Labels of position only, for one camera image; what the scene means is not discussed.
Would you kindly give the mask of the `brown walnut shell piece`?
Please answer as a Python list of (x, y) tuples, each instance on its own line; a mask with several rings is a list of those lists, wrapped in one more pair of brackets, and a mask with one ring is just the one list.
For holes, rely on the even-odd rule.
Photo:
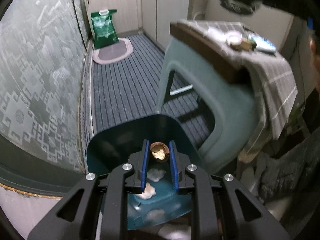
[(154, 142), (150, 146), (150, 152), (153, 158), (160, 163), (164, 163), (169, 160), (170, 150), (169, 147), (162, 142)]

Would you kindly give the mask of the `dark teal trash bin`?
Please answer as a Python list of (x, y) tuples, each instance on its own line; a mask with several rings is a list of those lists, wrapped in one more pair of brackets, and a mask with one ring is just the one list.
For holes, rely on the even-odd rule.
[[(150, 143), (168, 144), (174, 141), (178, 152), (189, 156), (199, 165), (201, 159), (177, 119), (163, 114), (154, 114), (110, 127), (96, 134), (87, 148), (89, 172), (102, 175), (126, 163), (130, 154), (143, 148), (144, 140)], [(127, 228), (137, 230), (156, 226), (181, 217), (191, 211), (191, 195), (179, 195), (172, 185), (169, 163), (149, 160), (149, 168), (165, 171), (158, 182), (147, 182), (155, 189), (155, 196), (142, 199), (129, 194), (127, 205)]]

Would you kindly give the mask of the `white kitchen base cabinet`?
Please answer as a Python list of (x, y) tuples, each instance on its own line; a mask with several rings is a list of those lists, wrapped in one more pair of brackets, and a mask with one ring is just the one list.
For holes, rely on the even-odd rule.
[(188, 17), (189, 0), (142, 0), (142, 25), (164, 50), (170, 41), (170, 24)]

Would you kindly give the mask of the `pinkish crumpled tissue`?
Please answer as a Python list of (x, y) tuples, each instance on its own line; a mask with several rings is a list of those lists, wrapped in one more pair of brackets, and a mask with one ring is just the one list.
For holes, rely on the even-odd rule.
[(136, 197), (138, 197), (142, 200), (151, 199), (155, 195), (156, 195), (156, 190), (150, 183), (146, 183), (144, 192), (142, 192), (140, 194), (135, 194)]

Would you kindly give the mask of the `white round lid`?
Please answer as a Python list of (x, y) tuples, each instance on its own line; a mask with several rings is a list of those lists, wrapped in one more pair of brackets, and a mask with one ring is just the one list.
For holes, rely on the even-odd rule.
[(242, 43), (242, 33), (236, 30), (228, 31), (225, 33), (226, 42), (229, 45), (238, 46)]

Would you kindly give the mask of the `brown nut shell scrap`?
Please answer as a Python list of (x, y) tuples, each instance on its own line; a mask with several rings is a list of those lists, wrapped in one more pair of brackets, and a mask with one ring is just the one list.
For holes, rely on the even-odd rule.
[(231, 44), (230, 47), (237, 51), (254, 51), (257, 44), (252, 40), (243, 40), (240, 44)]

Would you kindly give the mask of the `blue white wrapper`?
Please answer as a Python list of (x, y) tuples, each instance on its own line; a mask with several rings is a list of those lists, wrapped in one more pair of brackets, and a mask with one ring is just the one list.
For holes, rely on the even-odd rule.
[(263, 53), (268, 53), (268, 54), (274, 54), (277, 52), (276, 46), (269, 41), (268, 39), (261, 37), (256, 34), (249, 34), (248, 38), (255, 42), (256, 46), (255, 49), (263, 52)]

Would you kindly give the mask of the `brown wooden board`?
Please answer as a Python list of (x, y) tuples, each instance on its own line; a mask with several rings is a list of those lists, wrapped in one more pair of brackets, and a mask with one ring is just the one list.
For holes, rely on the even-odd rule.
[(252, 89), (248, 70), (244, 67), (231, 65), (218, 52), (218, 46), (214, 45), (208, 38), (203, 37), (191, 27), (175, 22), (170, 24), (170, 35), (200, 54), (228, 83)]

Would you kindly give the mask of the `grey-green plastic stool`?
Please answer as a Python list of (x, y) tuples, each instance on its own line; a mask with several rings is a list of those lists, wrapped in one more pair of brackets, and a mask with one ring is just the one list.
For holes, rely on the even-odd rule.
[(171, 83), (180, 74), (206, 103), (215, 127), (198, 150), (207, 170), (216, 174), (232, 162), (258, 125), (253, 92), (227, 83), (199, 53), (173, 38), (165, 52), (157, 93), (156, 111), (172, 99)]

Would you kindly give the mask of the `blue striped floor runner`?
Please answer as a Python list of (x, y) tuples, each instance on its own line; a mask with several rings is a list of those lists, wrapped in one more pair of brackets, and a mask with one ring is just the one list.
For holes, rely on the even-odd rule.
[[(112, 64), (92, 63), (95, 133), (155, 113), (164, 53), (144, 34), (128, 38), (133, 52)], [(192, 92), (167, 102), (162, 113), (177, 118), (196, 149), (209, 137), (215, 121)]]

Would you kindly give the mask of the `grey checked cloth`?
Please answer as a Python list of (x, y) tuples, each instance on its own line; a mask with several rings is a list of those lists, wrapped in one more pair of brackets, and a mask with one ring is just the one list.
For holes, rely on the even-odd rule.
[(223, 33), (238, 31), (243, 37), (255, 34), (241, 22), (181, 19), (178, 23), (216, 45), (218, 53), (233, 67), (244, 67), (249, 72), (259, 122), (238, 159), (243, 163), (250, 163), (267, 142), (280, 137), (287, 124), (298, 93), (290, 64), (279, 53), (270, 55), (257, 50), (236, 51), (227, 43), (214, 40), (209, 33), (209, 29), (213, 27)]

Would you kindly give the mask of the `white corner cabinet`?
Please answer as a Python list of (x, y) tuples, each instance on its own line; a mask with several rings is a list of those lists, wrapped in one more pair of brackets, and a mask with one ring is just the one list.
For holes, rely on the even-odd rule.
[(91, 13), (116, 9), (112, 22), (118, 35), (126, 36), (139, 31), (139, 0), (84, 0), (89, 26), (92, 28)]

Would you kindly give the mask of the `oval grey pink mat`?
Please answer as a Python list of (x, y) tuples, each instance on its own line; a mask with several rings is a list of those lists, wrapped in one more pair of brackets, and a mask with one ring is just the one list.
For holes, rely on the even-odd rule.
[(133, 52), (128, 38), (119, 38), (119, 42), (93, 51), (93, 61), (98, 64), (112, 64), (121, 61)]

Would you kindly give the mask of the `green rice bag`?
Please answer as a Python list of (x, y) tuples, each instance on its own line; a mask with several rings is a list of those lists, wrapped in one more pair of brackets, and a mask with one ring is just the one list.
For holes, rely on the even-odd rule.
[(119, 42), (112, 22), (112, 17), (115, 13), (117, 13), (117, 9), (105, 9), (91, 13), (95, 49), (104, 48)]

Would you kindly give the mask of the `patterned frosted glass door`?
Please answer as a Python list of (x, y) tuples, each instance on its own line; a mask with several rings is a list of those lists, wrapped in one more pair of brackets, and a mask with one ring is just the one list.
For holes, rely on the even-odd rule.
[(1, 135), (75, 172), (88, 39), (83, 0), (13, 0), (1, 19)]

